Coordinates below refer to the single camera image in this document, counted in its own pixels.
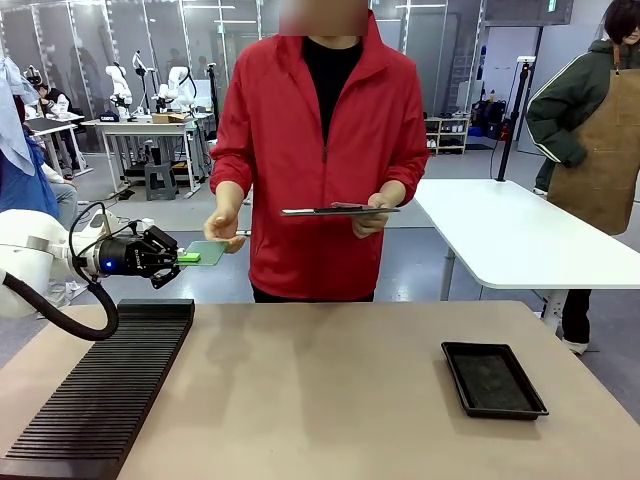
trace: blue floor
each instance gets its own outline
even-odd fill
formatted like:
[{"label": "blue floor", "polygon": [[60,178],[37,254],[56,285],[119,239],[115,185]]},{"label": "blue floor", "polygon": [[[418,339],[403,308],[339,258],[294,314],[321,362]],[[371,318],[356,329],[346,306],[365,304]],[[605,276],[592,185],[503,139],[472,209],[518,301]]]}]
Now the blue floor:
[{"label": "blue floor", "polygon": [[[181,246],[201,240],[200,232],[172,233]],[[193,298],[197,303],[252,301],[247,278],[249,249],[226,255],[215,268],[192,267],[161,290],[148,280],[113,277],[105,288],[117,302],[123,298]],[[386,232],[376,301],[431,302],[439,298],[446,245],[432,228],[392,229]],[[454,271],[451,300],[477,300],[481,288],[464,267]],[[541,301],[530,291],[488,290],[483,300],[518,300],[534,311]],[[96,303],[84,293],[74,304]],[[640,291],[601,291],[592,296],[592,350],[583,357],[585,365],[640,422]],[[29,341],[45,322],[34,319],[0,323],[0,365]]]}]

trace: person in brown apron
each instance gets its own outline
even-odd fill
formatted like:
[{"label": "person in brown apron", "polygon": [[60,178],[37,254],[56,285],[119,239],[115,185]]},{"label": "person in brown apron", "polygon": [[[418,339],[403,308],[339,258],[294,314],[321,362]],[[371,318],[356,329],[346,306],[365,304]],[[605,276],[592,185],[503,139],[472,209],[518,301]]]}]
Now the person in brown apron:
[{"label": "person in brown apron", "polygon": [[[640,171],[640,1],[614,0],[609,40],[593,43],[529,104],[527,122],[547,160],[536,191],[609,235],[626,231]],[[582,354],[589,344],[591,290],[571,290],[563,341]]]}]

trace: gray stool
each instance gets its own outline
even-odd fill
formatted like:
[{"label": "gray stool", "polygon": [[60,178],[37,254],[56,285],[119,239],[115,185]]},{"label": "gray stool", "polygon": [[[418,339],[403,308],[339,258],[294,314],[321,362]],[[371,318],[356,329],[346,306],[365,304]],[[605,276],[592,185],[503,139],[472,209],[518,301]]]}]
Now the gray stool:
[{"label": "gray stool", "polygon": [[171,165],[163,163],[144,166],[145,188],[147,200],[175,200],[178,193],[176,177],[171,171]]}]

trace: black hair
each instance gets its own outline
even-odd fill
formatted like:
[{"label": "black hair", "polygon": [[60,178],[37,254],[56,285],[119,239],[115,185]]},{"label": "black hair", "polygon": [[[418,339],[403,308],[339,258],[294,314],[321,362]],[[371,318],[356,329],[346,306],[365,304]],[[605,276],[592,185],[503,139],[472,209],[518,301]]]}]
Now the black hair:
[{"label": "black hair", "polygon": [[613,43],[621,45],[625,37],[640,27],[640,0],[613,0],[605,13],[604,29]]}]

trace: man's right hand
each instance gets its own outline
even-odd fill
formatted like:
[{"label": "man's right hand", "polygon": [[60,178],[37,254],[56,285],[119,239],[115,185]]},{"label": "man's right hand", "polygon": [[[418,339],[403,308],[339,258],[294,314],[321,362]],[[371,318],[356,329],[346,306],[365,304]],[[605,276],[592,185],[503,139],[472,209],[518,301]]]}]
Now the man's right hand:
[{"label": "man's right hand", "polygon": [[210,242],[228,242],[226,253],[238,252],[245,237],[236,235],[238,231],[238,211],[231,207],[220,207],[204,224],[204,236]]}]

